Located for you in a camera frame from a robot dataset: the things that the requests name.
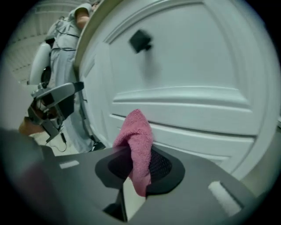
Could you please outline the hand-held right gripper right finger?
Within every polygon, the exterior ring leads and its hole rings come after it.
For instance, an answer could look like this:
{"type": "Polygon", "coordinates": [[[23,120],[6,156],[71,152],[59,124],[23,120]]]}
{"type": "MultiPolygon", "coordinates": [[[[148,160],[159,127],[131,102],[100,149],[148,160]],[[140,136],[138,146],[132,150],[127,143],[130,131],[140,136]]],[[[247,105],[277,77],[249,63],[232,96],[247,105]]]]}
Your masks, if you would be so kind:
{"type": "Polygon", "coordinates": [[[184,168],[182,182],[170,193],[149,196],[132,217],[133,225],[240,225],[257,208],[258,200],[243,183],[214,162],[168,147],[156,147],[179,159],[184,168]],[[240,205],[229,216],[209,190],[213,181],[222,186],[240,205]]]}

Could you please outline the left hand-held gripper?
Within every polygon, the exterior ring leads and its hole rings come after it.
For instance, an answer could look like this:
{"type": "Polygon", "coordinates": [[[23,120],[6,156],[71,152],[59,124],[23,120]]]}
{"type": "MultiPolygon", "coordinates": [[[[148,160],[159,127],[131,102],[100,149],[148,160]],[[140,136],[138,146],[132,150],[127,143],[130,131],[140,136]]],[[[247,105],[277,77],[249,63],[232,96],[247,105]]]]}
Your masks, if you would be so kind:
{"type": "Polygon", "coordinates": [[[84,88],[83,82],[65,83],[49,88],[46,83],[35,86],[31,92],[33,102],[28,109],[31,121],[43,121],[41,126],[49,135],[49,143],[59,135],[62,121],[74,111],[74,95],[84,88]]]}

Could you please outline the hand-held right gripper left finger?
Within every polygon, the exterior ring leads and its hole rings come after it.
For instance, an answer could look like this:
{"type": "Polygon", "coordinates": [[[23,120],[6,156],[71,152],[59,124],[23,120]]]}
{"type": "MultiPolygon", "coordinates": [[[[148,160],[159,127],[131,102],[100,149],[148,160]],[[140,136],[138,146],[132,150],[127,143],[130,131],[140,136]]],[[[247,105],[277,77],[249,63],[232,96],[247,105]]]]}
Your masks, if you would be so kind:
{"type": "Polygon", "coordinates": [[[55,156],[42,147],[43,165],[62,206],[62,225],[127,225],[123,183],[130,149],[109,148],[55,156]]]}

